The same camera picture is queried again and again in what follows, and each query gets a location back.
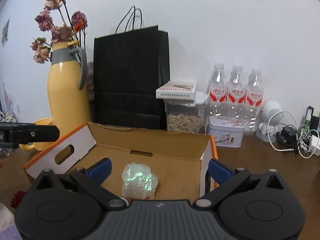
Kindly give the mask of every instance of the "charging cable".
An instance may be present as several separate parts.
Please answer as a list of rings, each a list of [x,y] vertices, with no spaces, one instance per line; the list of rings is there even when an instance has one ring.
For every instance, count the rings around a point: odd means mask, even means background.
[[[318,136],[318,142],[319,142],[319,139],[320,139],[320,135],[318,133],[318,131],[316,129],[311,129],[309,128],[308,125],[306,124],[303,124],[303,125],[299,125],[297,127],[297,122],[295,120],[295,118],[292,116],[292,114],[288,111],[280,111],[274,115],[272,115],[268,121],[268,124],[267,124],[267,129],[269,127],[269,124],[270,124],[270,121],[272,118],[274,118],[277,114],[281,114],[281,113],[288,113],[293,121],[294,121],[294,125],[290,125],[290,126],[293,126],[296,130],[297,130],[297,133],[296,133],[296,136],[297,136],[297,147],[298,147],[298,151],[299,151],[299,154],[302,158],[304,159],[309,159],[316,151],[316,147],[315,149],[313,150],[313,152],[308,156],[308,157],[305,157],[304,155],[302,155],[301,151],[300,151],[300,148],[302,148],[305,152],[310,152],[309,151],[309,148],[307,147],[307,145],[305,144],[305,142],[303,140],[305,139],[310,139],[311,138],[311,131],[315,131],[317,133],[317,136]],[[300,134],[298,136],[298,129],[301,127],[301,131],[300,131]],[[295,149],[294,148],[290,148],[290,149],[277,149],[271,142],[271,139],[270,139],[270,134],[269,132],[267,131],[267,135],[268,135],[268,139],[269,139],[269,143],[270,145],[272,146],[272,148],[277,151],[277,152],[286,152],[286,151],[294,151]]]

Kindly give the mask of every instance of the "gray thermos handle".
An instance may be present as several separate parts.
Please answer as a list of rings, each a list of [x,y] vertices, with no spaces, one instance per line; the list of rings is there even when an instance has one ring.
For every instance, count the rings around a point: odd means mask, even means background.
[[[82,90],[84,88],[85,81],[87,79],[87,54],[85,53],[84,48],[78,47],[69,50],[69,54],[73,55],[76,53],[80,53],[81,58],[81,77],[78,81],[78,89]]]

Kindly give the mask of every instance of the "black paper bag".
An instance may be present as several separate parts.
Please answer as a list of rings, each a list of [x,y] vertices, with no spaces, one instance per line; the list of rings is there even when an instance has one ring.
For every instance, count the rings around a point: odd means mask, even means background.
[[[168,33],[158,26],[94,40],[96,122],[165,129],[156,89],[170,79]]]

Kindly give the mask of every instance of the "iridescent plastic wrap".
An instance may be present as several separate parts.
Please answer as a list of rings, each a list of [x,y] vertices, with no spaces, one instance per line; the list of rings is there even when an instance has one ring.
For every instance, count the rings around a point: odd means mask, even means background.
[[[122,172],[122,195],[135,199],[154,199],[158,178],[144,164],[127,164]]]

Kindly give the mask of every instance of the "red bottle label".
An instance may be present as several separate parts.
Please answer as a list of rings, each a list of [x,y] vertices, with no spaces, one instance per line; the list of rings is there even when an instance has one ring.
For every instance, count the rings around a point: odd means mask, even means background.
[[[210,87],[210,100],[215,102],[225,102],[227,99],[228,89],[224,86]]]
[[[262,96],[263,93],[261,92],[247,90],[245,102],[250,106],[260,106],[262,103]]]
[[[244,88],[229,89],[227,101],[235,104],[244,103],[245,91],[246,89]]]

